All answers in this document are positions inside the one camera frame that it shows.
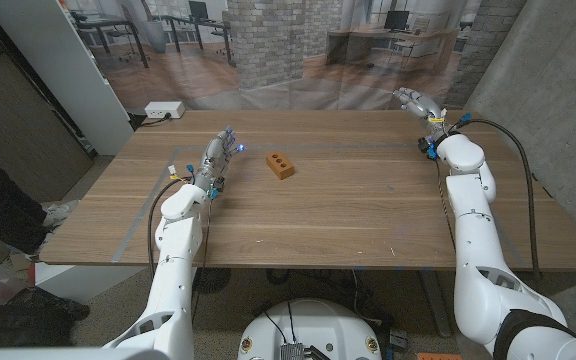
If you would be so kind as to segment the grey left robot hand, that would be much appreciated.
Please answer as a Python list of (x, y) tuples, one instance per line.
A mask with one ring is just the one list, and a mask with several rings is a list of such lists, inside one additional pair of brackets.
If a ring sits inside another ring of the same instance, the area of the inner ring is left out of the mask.
[(235, 131), (228, 126), (208, 143), (201, 157), (192, 184), (204, 190), (210, 199), (223, 191), (224, 176), (231, 158), (244, 150), (243, 144), (234, 145), (235, 140)]

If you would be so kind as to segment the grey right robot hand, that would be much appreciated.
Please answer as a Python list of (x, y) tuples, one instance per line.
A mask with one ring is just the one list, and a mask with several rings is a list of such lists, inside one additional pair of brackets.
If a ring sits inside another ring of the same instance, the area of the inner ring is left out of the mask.
[(441, 109), (431, 97), (405, 87), (394, 90), (393, 95), (401, 102), (403, 110), (421, 121), (429, 136), (439, 138), (445, 133), (447, 110)]

